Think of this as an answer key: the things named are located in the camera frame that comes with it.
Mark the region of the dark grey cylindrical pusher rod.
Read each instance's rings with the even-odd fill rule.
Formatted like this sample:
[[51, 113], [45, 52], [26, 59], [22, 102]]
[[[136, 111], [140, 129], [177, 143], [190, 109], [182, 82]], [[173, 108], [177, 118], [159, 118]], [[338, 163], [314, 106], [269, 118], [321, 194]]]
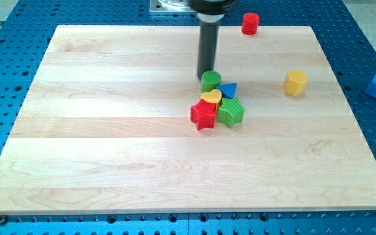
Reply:
[[197, 76], [201, 79], [205, 72], [214, 69], [218, 30], [224, 15], [198, 13], [197, 17], [200, 20]]

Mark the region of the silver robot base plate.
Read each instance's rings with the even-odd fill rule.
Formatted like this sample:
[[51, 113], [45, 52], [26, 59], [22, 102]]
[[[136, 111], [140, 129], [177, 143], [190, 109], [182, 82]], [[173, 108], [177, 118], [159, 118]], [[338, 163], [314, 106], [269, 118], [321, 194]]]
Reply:
[[188, 0], [150, 0], [149, 11], [155, 14], [194, 12]]

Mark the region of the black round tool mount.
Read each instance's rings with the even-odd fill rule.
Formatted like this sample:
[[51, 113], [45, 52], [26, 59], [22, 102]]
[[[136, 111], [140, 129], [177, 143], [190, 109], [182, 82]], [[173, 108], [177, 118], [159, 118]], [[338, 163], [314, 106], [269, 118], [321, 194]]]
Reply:
[[189, 7], [201, 14], [226, 14], [234, 10], [239, 3], [239, 0], [188, 0]]

